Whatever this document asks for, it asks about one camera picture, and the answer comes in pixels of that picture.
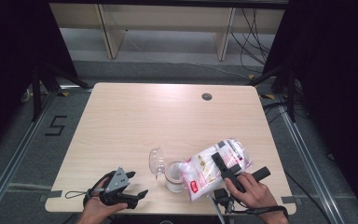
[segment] aluminum rail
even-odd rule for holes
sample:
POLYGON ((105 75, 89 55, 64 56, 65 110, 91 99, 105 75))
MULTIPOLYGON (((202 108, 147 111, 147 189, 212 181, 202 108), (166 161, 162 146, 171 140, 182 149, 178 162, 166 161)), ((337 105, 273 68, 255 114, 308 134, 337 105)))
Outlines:
POLYGON ((9 163, 7 164, 5 171, 2 173, 0 177, 0 202, 3 196, 5 195, 5 192, 7 190, 10 181, 13 179, 14 174, 16 174, 18 168, 20 167, 21 162, 25 157, 26 152, 28 151, 28 148, 32 144, 34 137, 37 133, 37 130, 46 115, 46 111, 48 110, 48 107, 55 99, 55 94, 56 94, 55 92, 48 94, 45 102, 43 103, 42 111, 39 117, 37 118, 37 120, 31 123, 26 134, 24 135, 19 146, 17 147, 15 153, 13 154, 9 163))
MULTIPOLYGON (((283 98, 280 95, 276 95, 276 98, 278 102, 284 102, 283 98)), ((337 207, 336 200, 333 198, 332 194, 330 193, 330 190, 325 184, 324 179, 319 172, 319 169, 316 166, 312 155, 310 155, 310 151, 308 150, 307 145, 305 144, 296 124, 292 122, 287 113, 284 113, 285 110, 283 106, 280 106, 280 111, 282 112, 284 122, 286 123, 289 133, 292 135, 293 140, 295 141, 296 148, 305 165, 305 168, 308 171, 308 174, 310 175, 310 180, 312 181, 313 186, 315 187, 316 192, 321 199, 322 205, 324 206, 324 210, 329 217, 331 223, 345 223, 343 216, 341 215, 337 207)))

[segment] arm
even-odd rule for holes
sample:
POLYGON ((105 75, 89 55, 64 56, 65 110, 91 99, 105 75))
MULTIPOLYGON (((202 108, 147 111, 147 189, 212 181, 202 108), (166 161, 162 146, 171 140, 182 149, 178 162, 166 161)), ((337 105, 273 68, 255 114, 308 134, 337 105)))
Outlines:
MULTIPOLYGON (((231 195, 241 200, 249 208, 262 208, 262 207, 271 207, 278 205, 272 196, 269 188, 261 183, 257 183, 255 178, 248 173, 242 173, 238 177, 238 180, 246 189, 245 193, 240 192, 233 185, 233 183, 226 178, 225 183, 230 191, 231 195)), ((286 224, 289 223, 284 214, 280 211, 269 212, 259 215, 259 217, 266 223, 274 224, 286 224)))

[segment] wooden table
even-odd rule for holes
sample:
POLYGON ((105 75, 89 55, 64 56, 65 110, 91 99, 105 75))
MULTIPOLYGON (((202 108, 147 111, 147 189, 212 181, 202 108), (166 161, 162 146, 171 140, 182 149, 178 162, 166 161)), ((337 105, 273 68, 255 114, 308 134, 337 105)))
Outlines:
MULTIPOLYGON (((95 85, 77 126, 49 198, 49 212, 81 212, 83 196, 65 199, 70 190, 85 191, 118 166, 136 172, 125 193, 148 189, 136 209, 126 214, 215 215, 205 196, 191 203, 186 192, 172 193, 165 178, 149 170, 152 148, 160 147, 165 164, 186 160, 217 142, 235 137, 254 165, 267 166, 271 175, 261 182, 282 204, 292 196, 260 100, 254 87, 183 84, 99 83, 95 85), (209 93, 212 100, 204 100, 209 93)), ((289 214, 294 203, 284 205, 289 214)))

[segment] finger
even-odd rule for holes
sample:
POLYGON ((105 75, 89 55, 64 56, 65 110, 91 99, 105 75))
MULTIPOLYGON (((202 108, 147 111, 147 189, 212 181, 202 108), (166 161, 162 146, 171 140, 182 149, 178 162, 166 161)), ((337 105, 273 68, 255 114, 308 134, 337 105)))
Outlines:
POLYGON ((230 179, 225 178, 225 184, 232 195, 236 196, 240 193, 230 179))
POLYGON ((115 205, 111 205, 109 206, 109 212, 111 214, 119 212, 123 209, 126 209, 128 207, 128 205, 126 203, 117 203, 115 205))
POLYGON ((249 173, 245 173, 244 175, 248 179, 249 183, 251 183, 252 186, 258 185, 258 183, 257 183, 257 181, 255 181, 255 177, 253 175, 251 175, 249 173))
POLYGON ((100 184, 97 186, 97 188, 102 188, 103 184, 107 181, 108 177, 103 179, 103 181, 100 182, 100 184))
POLYGON ((238 181, 243 185, 246 191, 250 190, 253 186, 249 182, 248 173, 243 173, 237 177, 238 181))

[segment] hand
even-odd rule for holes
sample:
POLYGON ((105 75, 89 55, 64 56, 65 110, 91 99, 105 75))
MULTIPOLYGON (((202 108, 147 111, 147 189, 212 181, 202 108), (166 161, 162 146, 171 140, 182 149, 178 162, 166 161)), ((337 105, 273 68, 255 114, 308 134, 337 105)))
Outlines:
MULTIPOLYGON (((242 173, 237 177, 238 181, 246 189, 245 193, 240 192, 228 178, 225 179, 226 186, 231 195, 241 200, 249 208, 263 208, 277 206, 275 198, 269 188, 261 183, 257 183, 255 178, 248 173, 242 173)), ((259 215, 265 223, 289 223, 284 214, 280 211, 268 212, 259 215)))
MULTIPOLYGON (((107 178, 98 185, 97 188, 101 188, 103 183, 107 180, 107 178)), ((126 203, 118 203, 115 205, 105 205, 101 202, 100 198, 98 197, 98 193, 92 193, 93 197, 91 197, 86 206, 83 209, 83 212, 78 220, 77 224, 99 224, 102 223, 107 217, 110 215, 119 212, 125 208, 127 208, 126 203)))

